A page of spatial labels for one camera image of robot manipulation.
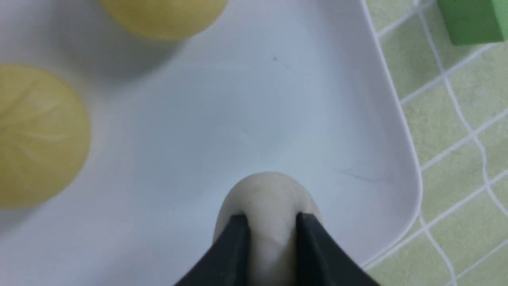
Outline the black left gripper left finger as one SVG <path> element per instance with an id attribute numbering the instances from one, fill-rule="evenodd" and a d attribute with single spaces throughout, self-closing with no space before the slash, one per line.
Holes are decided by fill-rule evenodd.
<path id="1" fill-rule="evenodd" d="M 209 250 L 177 286 L 246 286 L 250 229 L 244 215 L 234 215 Z"/>

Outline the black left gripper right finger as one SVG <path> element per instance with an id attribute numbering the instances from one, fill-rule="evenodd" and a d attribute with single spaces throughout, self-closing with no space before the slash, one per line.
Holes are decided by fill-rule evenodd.
<path id="1" fill-rule="evenodd" d="M 299 213 L 297 230 L 298 286 L 378 286 L 332 239 L 316 216 Z"/>

